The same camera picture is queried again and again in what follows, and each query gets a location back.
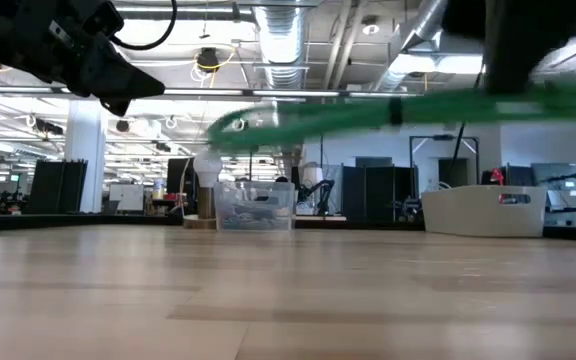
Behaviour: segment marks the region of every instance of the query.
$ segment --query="white plastic basket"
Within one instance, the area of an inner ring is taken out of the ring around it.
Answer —
[[[222,182],[215,184],[217,230],[286,231],[293,228],[292,183]]]
[[[501,199],[527,203],[502,204]],[[543,233],[546,188],[462,186],[425,192],[421,202],[428,232],[481,237],[541,237]]]

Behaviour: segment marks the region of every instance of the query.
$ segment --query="clear plastic bin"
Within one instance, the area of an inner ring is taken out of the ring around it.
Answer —
[[[293,228],[295,186],[276,182],[215,184],[217,230],[286,231]]]

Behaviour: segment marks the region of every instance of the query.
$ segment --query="green cable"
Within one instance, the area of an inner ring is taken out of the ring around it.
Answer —
[[[452,90],[401,101],[406,124],[495,123],[500,121],[556,121],[576,119],[576,85],[535,87],[521,95],[486,95],[473,89]],[[275,108],[257,107],[230,113],[207,131],[213,148],[250,151],[261,145],[290,145],[322,134],[374,129],[391,123],[391,100],[343,104],[286,104],[277,109],[276,127],[228,131],[251,114],[272,116]]]

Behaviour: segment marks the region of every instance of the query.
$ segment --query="wooden table surface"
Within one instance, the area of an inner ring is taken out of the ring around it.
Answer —
[[[576,242],[0,232],[0,359],[576,359]]]

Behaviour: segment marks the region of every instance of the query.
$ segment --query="white column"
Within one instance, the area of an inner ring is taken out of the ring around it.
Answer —
[[[100,212],[108,119],[97,101],[71,101],[66,127],[65,159],[86,160],[88,167],[80,211]]]

